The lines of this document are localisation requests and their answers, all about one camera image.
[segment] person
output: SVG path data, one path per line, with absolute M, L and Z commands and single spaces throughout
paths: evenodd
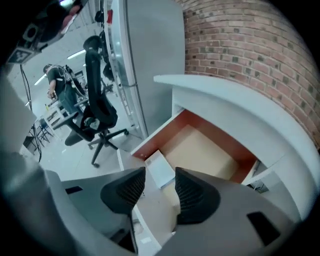
M 75 107 L 77 103 L 77 95 L 72 88 L 72 78 L 66 70 L 59 65 L 47 64 L 43 68 L 49 81 L 48 98 L 57 99 L 65 110 L 70 114 L 80 112 L 79 107 Z

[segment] fluorescent light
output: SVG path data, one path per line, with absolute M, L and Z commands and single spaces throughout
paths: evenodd
M 39 83 L 42 81 L 42 79 L 44 79 L 46 76 L 47 76 L 46 74 L 44 74 L 43 76 L 41 76 L 41 77 L 39 78 L 39 80 L 35 82 L 34 85 L 36 86 L 37 84 L 39 84 Z
M 61 6 L 68 6 L 70 4 L 73 3 L 73 0 L 63 0 L 63 1 L 60 1 L 60 5 Z
M 67 59 L 70 60 L 70 59 L 72 59 L 72 58 L 74 58 L 74 57 L 76 57 L 76 56 L 78 56 L 80 54 L 84 54 L 85 52 L 86 52 L 86 50 L 78 51 L 75 54 L 72 54 L 71 56 L 69 56 Z

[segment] chair armrest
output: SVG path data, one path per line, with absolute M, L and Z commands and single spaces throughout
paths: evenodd
M 74 104 L 74 106 L 75 106 L 75 107 L 79 107 L 80 105 L 85 104 L 85 103 L 87 103 L 88 101 L 89 101 L 89 99 L 88 99 L 88 98 L 86 98 L 86 99 L 84 99 L 84 100 L 82 100 L 82 101 L 78 102 L 77 104 Z
M 74 123 L 73 119 L 76 118 L 79 115 L 78 112 L 74 112 L 73 114 L 68 115 L 66 118 L 62 119 L 60 122 L 58 122 L 57 124 L 55 124 L 52 128 L 54 130 L 60 128 L 61 126 L 64 125 L 69 125 L 69 123 Z
M 73 122 L 73 119 L 76 118 L 79 115 L 78 112 L 75 112 L 69 116 L 67 116 L 66 118 L 64 118 L 63 120 L 61 120 L 59 123 L 57 123 L 56 125 L 54 125 L 52 128 L 54 130 L 60 128 L 61 126 L 67 125 L 69 126 L 69 128 L 73 131 L 75 131 L 82 139 L 86 140 L 87 142 L 92 141 L 92 137 L 90 137 L 88 134 L 86 134 L 83 130 L 80 129 L 80 127 L 78 125 L 76 125 Z

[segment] brick wall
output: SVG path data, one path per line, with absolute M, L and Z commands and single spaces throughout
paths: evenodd
M 186 74 L 238 82 L 270 98 L 320 146 L 320 76 L 299 34 L 263 0 L 176 0 Z

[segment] black t-shirt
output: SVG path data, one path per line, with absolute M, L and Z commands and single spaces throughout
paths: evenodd
M 56 85 L 54 90 L 56 95 L 59 95 L 65 89 L 66 82 L 69 83 L 71 81 L 70 79 L 66 81 L 64 69 L 60 66 L 52 67 L 46 76 L 49 84 L 52 80 L 55 80 Z

